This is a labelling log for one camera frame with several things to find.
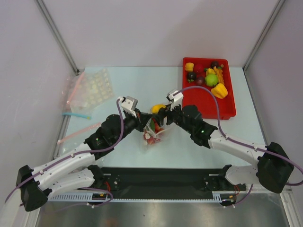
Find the yellow lemon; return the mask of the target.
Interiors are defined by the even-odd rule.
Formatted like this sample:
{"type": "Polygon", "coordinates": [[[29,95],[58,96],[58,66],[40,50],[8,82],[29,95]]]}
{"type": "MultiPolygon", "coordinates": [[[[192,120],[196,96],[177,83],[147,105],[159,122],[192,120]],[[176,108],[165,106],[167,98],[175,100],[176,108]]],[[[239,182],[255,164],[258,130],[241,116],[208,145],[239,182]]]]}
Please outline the yellow lemon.
{"type": "Polygon", "coordinates": [[[152,108],[151,108],[151,112],[153,113],[153,114],[157,114],[158,112],[159,112],[159,110],[160,109],[162,109],[162,108],[165,108],[166,106],[165,105],[163,105],[163,104],[158,104],[158,105],[154,105],[152,108]]]}

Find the lychee bunch with leaves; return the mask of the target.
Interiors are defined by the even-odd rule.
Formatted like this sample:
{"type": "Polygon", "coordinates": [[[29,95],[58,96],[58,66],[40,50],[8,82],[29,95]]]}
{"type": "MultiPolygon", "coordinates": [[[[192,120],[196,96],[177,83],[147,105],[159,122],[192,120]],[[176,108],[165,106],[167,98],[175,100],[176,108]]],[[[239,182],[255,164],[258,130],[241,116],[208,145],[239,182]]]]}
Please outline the lychee bunch with leaves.
{"type": "Polygon", "coordinates": [[[144,145],[153,145],[162,141],[165,127],[160,126],[155,119],[150,119],[143,130],[144,145]]]}

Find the clear zip bag with pattern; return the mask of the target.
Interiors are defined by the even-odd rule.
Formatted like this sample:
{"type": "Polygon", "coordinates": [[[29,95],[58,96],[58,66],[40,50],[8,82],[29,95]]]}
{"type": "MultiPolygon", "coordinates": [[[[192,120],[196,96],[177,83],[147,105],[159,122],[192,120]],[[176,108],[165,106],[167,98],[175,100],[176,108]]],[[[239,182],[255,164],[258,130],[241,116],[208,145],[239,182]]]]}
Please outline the clear zip bag with pattern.
{"type": "Polygon", "coordinates": [[[167,117],[160,116],[159,111],[160,109],[164,108],[165,106],[154,105],[150,108],[149,113],[155,114],[156,117],[152,117],[146,124],[143,130],[143,141],[142,147],[144,150],[151,149],[152,147],[156,146],[159,143],[163,143],[166,141],[171,134],[171,125],[167,125],[167,117]]]}

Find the purple passion fruit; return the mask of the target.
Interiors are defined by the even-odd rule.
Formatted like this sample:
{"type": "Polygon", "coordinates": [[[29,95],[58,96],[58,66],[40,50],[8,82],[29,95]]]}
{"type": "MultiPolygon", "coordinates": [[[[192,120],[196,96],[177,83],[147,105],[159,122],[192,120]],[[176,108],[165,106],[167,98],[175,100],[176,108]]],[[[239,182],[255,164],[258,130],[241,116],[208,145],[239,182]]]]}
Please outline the purple passion fruit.
{"type": "Polygon", "coordinates": [[[197,86],[202,86],[205,83],[205,78],[203,76],[197,77],[195,83],[197,86]]]}

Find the yellow bell pepper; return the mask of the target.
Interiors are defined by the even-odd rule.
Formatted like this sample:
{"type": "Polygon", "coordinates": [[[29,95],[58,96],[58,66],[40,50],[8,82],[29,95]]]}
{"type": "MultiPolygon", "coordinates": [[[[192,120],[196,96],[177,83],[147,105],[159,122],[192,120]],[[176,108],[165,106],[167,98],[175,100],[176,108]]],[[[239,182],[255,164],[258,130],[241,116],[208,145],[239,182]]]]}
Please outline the yellow bell pepper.
{"type": "Polygon", "coordinates": [[[222,83],[218,83],[214,88],[212,88],[211,93],[219,99],[224,99],[228,95],[228,91],[222,83]]]}

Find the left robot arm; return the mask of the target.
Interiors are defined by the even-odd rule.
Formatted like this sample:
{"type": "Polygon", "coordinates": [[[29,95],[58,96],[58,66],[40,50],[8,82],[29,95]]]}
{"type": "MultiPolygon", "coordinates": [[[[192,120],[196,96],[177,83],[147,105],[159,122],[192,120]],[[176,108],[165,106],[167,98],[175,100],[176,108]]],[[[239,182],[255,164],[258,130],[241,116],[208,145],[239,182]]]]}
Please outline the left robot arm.
{"type": "Polygon", "coordinates": [[[115,146],[132,131],[143,131],[152,118],[149,113],[109,115],[95,133],[74,150],[56,160],[18,170],[16,188],[21,191],[21,205],[25,211],[34,211],[57,194],[104,185],[101,169],[95,162],[114,150],[115,146]]]}

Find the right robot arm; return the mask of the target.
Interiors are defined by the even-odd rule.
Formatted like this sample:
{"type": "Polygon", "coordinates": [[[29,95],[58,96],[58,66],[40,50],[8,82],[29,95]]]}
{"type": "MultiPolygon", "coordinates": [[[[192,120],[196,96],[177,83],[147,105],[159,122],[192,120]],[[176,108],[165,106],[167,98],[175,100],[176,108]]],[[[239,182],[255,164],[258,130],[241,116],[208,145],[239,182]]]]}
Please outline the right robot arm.
{"type": "Polygon", "coordinates": [[[220,150],[248,162],[247,166],[226,165],[223,168],[218,184],[224,190],[235,184],[260,184],[271,192],[281,193],[294,170],[279,144],[262,145],[224,135],[202,119],[195,105],[162,107],[156,119],[161,124],[176,124],[201,147],[220,150]]]}

